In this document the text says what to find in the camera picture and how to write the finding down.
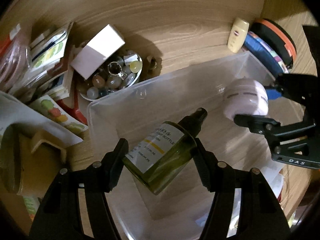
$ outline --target wooden desk surface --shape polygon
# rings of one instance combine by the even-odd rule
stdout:
[[[75,21],[73,38],[78,44],[114,24],[126,40],[125,48],[161,59],[163,74],[231,55],[226,43],[234,18],[251,22],[260,14],[280,23],[295,41],[298,53],[293,71],[314,74],[301,24],[316,22],[300,0],[20,0],[0,19],[0,38],[17,23],[32,25],[35,38],[51,24]],[[92,163],[89,132],[82,136],[83,143],[68,149],[73,170]],[[293,166],[287,171],[284,174],[291,183],[282,204],[290,216],[309,185],[311,172]]]

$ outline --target bottle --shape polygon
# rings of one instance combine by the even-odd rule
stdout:
[[[127,169],[158,195],[191,160],[195,137],[208,113],[198,108],[180,122],[164,122],[123,158]]]
[[[237,53],[242,47],[244,40],[249,30],[249,23],[243,19],[236,18],[231,28],[230,36],[228,39],[228,48]]]

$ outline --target green spray bottle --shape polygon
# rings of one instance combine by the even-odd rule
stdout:
[[[195,137],[208,113],[198,108],[180,122],[166,121],[123,158],[127,169],[158,195],[191,160]]]

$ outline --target metal bolt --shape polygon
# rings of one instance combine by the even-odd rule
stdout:
[[[64,175],[64,174],[66,174],[68,172],[68,169],[67,168],[62,168],[60,171],[59,171],[59,173],[61,174],[61,175]]]
[[[227,164],[225,162],[218,162],[218,167],[219,168],[225,168],[227,166]]]
[[[101,162],[94,162],[94,163],[92,163],[92,166],[93,166],[94,168],[99,168],[101,165],[102,165]]]
[[[253,168],[251,171],[253,174],[256,174],[256,175],[260,174],[260,170],[258,168]]]
[[[272,128],[273,128],[273,125],[272,125],[271,123],[268,123],[268,124],[266,125],[266,129],[267,129],[268,131],[271,131]]]
[[[281,152],[280,146],[276,146],[276,147],[275,147],[275,153],[276,153],[276,154],[280,154],[280,152]]]

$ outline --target transparent plastic container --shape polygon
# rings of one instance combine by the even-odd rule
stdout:
[[[271,160],[262,135],[238,127],[223,115],[224,88],[237,78],[253,78],[263,85],[273,81],[269,71],[245,52],[192,65],[122,89],[88,106],[94,161],[112,151],[119,138],[129,149],[164,121],[178,122],[198,107],[208,111],[198,137],[206,150],[233,168],[261,169],[271,183],[283,164]],[[269,101],[269,116],[283,125],[299,122],[303,112],[286,98]],[[153,195],[124,167],[107,200],[121,235],[132,240],[193,240],[209,212],[214,193],[202,186],[191,160],[159,195]]]

